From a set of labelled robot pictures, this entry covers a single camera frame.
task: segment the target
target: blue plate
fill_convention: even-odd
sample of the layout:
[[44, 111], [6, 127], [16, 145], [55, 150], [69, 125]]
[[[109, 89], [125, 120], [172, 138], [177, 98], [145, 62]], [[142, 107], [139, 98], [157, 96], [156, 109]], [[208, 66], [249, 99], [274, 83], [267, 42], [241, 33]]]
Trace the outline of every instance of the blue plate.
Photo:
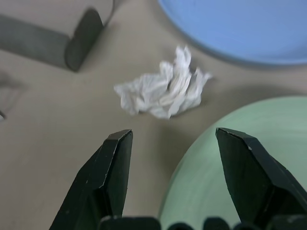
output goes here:
[[159, 0], [171, 21], [202, 47], [269, 65], [307, 63], [306, 0]]

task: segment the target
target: green plate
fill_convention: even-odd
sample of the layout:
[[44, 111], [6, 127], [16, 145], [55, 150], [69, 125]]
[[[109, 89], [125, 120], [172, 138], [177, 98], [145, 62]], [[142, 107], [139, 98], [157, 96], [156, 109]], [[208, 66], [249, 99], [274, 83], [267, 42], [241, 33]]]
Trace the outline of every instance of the green plate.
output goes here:
[[225, 127], [257, 137], [265, 149], [307, 188], [307, 97], [274, 98], [240, 108], [207, 129], [173, 174], [160, 210], [163, 229], [185, 222], [200, 230], [207, 217], [238, 223], [215, 137]]

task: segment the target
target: black object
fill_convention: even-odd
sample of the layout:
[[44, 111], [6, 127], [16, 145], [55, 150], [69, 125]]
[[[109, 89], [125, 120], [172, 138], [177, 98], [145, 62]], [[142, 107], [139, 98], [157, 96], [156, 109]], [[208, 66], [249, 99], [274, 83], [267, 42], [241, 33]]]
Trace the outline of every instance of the black object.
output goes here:
[[[227, 187], [242, 223], [234, 230], [306, 230], [307, 193], [260, 142], [245, 133], [218, 128]], [[81, 168], [51, 230], [161, 230], [155, 218], [122, 218], [132, 132], [109, 136]], [[168, 230], [193, 230], [174, 223]], [[230, 230], [208, 218], [203, 230]]]
[[0, 15], [0, 49], [58, 67], [78, 71], [104, 25], [95, 9], [88, 9], [73, 37]]

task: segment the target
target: beige floor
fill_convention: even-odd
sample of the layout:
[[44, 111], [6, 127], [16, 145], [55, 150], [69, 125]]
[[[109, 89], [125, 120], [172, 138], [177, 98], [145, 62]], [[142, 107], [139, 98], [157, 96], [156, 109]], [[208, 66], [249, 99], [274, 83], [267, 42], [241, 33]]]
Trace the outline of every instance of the beige floor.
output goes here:
[[[201, 106], [169, 121], [125, 113], [113, 85], [156, 72], [177, 44], [188, 44], [194, 64], [215, 75]], [[124, 214], [156, 216], [172, 172], [200, 133], [250, 102], [304, 94], [306, 75], [307, 67], [256, 70], [204, 54], [156, 0], [123, 0], [77, 74], [0, 51], [7, 115], [0, 123], [0, 230], [47, 230], [79, 168], [110, 133], [127, 128], [134, 141]]]

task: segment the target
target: crumpled tissue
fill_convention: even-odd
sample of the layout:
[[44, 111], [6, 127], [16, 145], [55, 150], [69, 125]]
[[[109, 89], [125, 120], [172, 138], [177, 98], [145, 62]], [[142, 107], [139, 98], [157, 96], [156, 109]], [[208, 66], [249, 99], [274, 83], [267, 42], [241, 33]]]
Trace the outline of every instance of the crumpled tissue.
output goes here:
[[200, 105], [202, 89], [212, 75], [203, 74], [199, 68], [192, 74], [190, 63], [189, 49], [178, 46], [174, 63], [162, 61], [160, 73], [146, 73], [132, 82], [115, 85], [121, 107], [131, 115], [149, 112], [169, 119]]

